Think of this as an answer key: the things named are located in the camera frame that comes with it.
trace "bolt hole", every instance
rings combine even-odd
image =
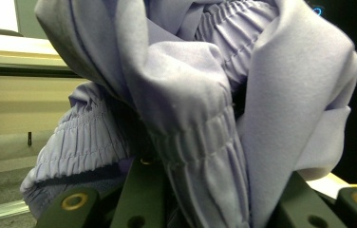
[[[134,216],[128,221],[128,228],[141,228],[145,225],[145,218],[142,216]]]
[[[309,216],[309,223],[317,228],[327,228],[329,225],[325,220],[317,216]]]

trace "gathered fabric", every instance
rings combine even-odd
[[[264,227],[291,172],[315,179],[339,161],[357,54],[303,0],[42,0],[36,14],[93,82],[21,185],[38,217],[69,178],[155,151],[189,226]]]

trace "lavender fabric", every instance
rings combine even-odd
[[[143,136],[149,135],[160,155],[192,227],[264,227],[292,171],[317,178],[338,162],[348,101],[357,80],[357,54],[347,36],[304,1],[276,0],[271,8],[255,11],[261,15],[257,18],[268,20],[255,30],[253,48],[242,59],[248,61],[246,66],[234,62],[233,68],[247,70],[232,72],[247,73],[230,76],[224,64],[230,44],[215,39],[217,31],[208,36],[199,27],[214,10],[212,4],[220,2],[151,0],[146,9],[140,0],[44,0],[36,13],[66,63],[104,87],[101,93],[92,92],[96,89],[82,93],[84,100],[91,94],[110,94],[124,110],[139,115],[141,120],[135,123],[146,128]],[[225,27],[226,40],[238,45],[230,28]],[[202,42],[191,42],[191,37]],[[244,78],[246,108],[236,120],[233,81],[242,84]],[[83,113],[98,109],[84,107]],[[99,125],[122,116],[106,113],[96,119],[102,120]],[[90,117],[87,121],[98,123]],[[113,130],[126,130],[126,137],[135,139],[136,132],[116,129],[82,128],[77,134],[88,136],[74,143],[92,144],[96,138],[91,134]],[[69,138],[53,137],[57,146],[69,144]],[[66,153],[78,151],[71,147]],[[104,151],[108,160],[95,153],[91,162],[77,162],[75,157],[57,162],[56,156],[50,161],[59,167],[52,170],[41,158],[52,158],[53,153],[52,148],[41,152],[38,165],[21,186],[25,195],[40,181],[96,169],[105,165],[102,161],[118,162],[131,155]]]

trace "light purple cloth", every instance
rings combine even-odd
[[[216,1],[154,3],[44,0],[37,14],[73,70],[139,114],[190,225],[264,227],[293,170],[316,178],[340,158],[354,46],[304,1],[276,0],[279,16],[250,51],[246,110],[235,121],[227,47],[180,41],[195,35],[199,4]],[[94,161],[72,166],[101,166]],[[41,162],[23,192],[40,177],[66,175]]]

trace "garment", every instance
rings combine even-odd
[[[316,178],[339,160],[357,54],[304,1],[276,0],[236,120],[224,47],[187,40],[218,2],[46,0],[37,14],[75,72],[139,115],[191,226],[263,227],[293,170]],[[42,166],[23,192],[48,176]]]

